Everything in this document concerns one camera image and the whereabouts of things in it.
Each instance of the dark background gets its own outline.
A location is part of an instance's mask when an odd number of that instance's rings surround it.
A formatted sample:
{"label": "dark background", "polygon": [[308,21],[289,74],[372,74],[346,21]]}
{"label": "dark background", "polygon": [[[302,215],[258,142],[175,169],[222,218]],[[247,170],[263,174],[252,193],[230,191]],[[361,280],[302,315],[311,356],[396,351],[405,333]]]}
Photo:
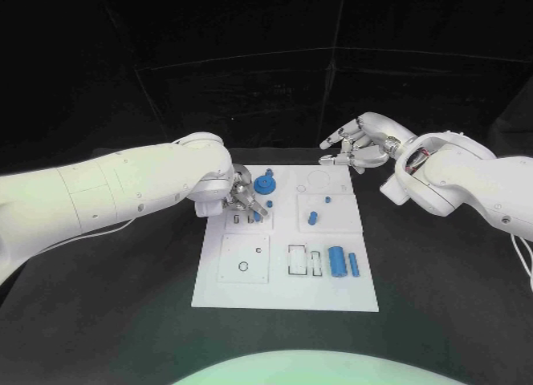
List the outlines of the dark background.
{"label": "dark background", "polygon": [[533,155],[533,2],[0,1],[0,175],[194,131],[312,148],[364,111]]}

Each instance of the black table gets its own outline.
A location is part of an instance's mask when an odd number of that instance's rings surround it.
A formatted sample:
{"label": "black table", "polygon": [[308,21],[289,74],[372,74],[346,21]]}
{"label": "black table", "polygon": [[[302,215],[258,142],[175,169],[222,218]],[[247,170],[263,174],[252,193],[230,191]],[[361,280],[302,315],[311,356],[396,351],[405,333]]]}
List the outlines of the black table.
{"label": "black table", "polygon": [[[233,150],[315,164],[320,150]],[[263,351],[374,355],[473,384],[533,384],[533,293],[509,234],[471,207],[435,217],[353,173],[380,313],[194,309],[207,220],[194,204],[34,258],[0,309],[0,384],[167,384]]]}

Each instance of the white platform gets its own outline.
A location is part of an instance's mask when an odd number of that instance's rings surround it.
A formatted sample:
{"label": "white platform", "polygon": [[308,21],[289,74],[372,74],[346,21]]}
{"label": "white platform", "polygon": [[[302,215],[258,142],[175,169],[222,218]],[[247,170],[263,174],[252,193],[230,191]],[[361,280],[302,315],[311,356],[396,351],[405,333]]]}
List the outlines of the white platform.
{"label": "white platform", "polygon": [[[191,305],[379,311],[348,167],[246,167],[255,178],[268,168],[275,172],[275,192],[256,195],[269,215],[259,223],[249,223],[253,213],[243,211],[209,218]],[[308,223],[312,211],[320,214],[317,225]],[[307,275],[291,274],[291,245],[305,246],[307,266],[299,266],[302,248],[292,247],[298,249],[292,271]],[[333,246],[346,252],[348,276],[343,278],[331,276]],[[322,276],[314,275],[314,251],[320,252]],[[359,277],[351,274],[348,253],[356,253]]]}

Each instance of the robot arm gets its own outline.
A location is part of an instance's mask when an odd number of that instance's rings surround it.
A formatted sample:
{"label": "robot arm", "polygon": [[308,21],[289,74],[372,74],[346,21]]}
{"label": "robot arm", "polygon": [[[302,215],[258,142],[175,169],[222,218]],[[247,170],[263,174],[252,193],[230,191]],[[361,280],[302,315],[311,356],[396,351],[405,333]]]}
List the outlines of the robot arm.
{"label": "robot arm", "polygon": [[366,168],[396,159],[383,194],[403,205],[412,199],[435,215],[447,216],[467,203],[487,222],[533,241],[533,158],[497,159],[473,139],[452,132],[418,137],[395,120],[367,112],[322,142],[343,141],[343,152],[321,164]]}
{"label": "robot arm", "polygon": [[268,211],[217,135],[132,148],[37,172],[0,176],[0,284],[21,264],[58,242],[196,201],[200,217],[224,208]]}

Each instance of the cable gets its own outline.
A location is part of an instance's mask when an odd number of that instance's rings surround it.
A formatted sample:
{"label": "cable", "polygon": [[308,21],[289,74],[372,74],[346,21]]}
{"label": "cable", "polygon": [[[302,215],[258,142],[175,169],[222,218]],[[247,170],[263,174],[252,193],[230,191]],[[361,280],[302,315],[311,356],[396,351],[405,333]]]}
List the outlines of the cable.
{"label": "cable", "polygon": [[40,254],[44,253],[46,251],[50,251],[50,250],[53,250],[54,248],[57,248],[58,246],[63,246],[63,245],[66,245],[66,244],[70,243],[70,242],[79,241],[80,239],[92,238],[92,237],[99,237],[100,235],[106,235],[106,234],[115,233],[116,231],[123,230],[123,229],[132,224],[132,222],[134,222],[135,220],[136,220],[136,218],[134,218],[134,219],[132,219],[132,220],[131,220],[122,227],[119,227],[119,228],[115,229],[115,230],[105,231],[103,233],[97,233],[97,234],[84,235],[83,237],[77,237],[77,238],[69,239],[67,241],[64,241],[64,242],[61,242],[61,243],[57,243],[56,245],[50,246],[47,249],[43,249],[35,255],[40,255]]}
{"label": "cable", "polygon": [[530,252],[530,267],[527,266],[527,262],[524,261],[524,256],[522,254],[522,251],[519,250],[519,244],[516,242],[516,236],[513,236],[513,247],[516,248],[516,251],[519,252],[519,259],[522,259],[522,263],[524,264],[524,271],[530,275],[530,289],[533,290],[533,250],[530,249],[530,245],[527,244],[527,241],[519,237],[522,242],[524,243],[524,247],[527,248],[527,251]]}

